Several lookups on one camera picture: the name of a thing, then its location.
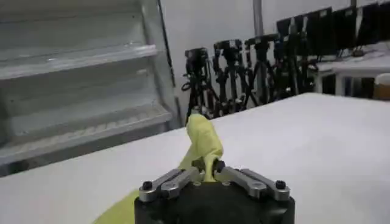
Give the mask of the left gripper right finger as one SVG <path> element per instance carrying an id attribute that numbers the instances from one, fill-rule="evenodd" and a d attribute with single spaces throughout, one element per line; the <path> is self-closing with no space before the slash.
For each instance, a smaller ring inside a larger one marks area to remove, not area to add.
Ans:
<path id="1" fill-rule="evenodd" d="M 290 198 L 291 190 L 283 180 L 273 181 L 250 169 L 235 169 L 219 159 L 214 160 L 212 171 L 215 180 L 234 183 L 252 198 L 271 197 L 275 201 L 287 201 Z"/>

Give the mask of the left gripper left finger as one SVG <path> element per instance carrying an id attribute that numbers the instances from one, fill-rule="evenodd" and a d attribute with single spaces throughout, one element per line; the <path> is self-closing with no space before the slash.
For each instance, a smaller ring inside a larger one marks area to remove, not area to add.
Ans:
<path id="1" fill-rule="evenodd" d="M 177 198 L 186 187 L 200 186 L 204 175 L 204 162 L 192 161 L 189 168 L 172 169 L 156 180 L 144 181 L 138 190 L 138 200 L 152 203 L 159 199 Z"/>

